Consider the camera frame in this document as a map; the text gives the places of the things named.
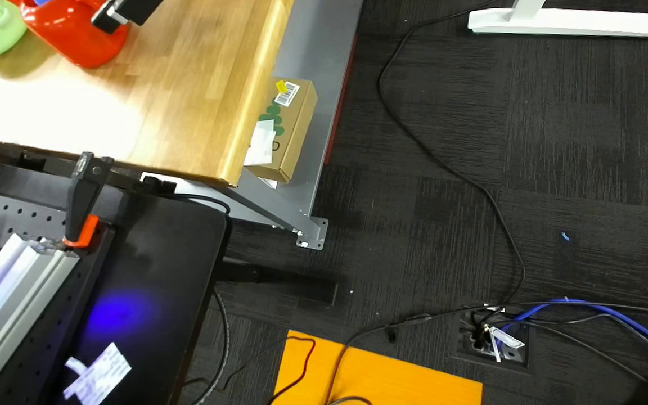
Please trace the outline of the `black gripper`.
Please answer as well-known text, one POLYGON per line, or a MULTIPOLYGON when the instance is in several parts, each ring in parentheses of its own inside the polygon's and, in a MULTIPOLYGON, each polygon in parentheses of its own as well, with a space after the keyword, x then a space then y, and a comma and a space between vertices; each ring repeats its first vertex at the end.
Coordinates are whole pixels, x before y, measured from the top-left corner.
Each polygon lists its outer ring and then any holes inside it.
POLYGON ((121 25, 145 25, 163 4, 163 0, 103 0, 89 22, 102 31, 115 31, 121 25))

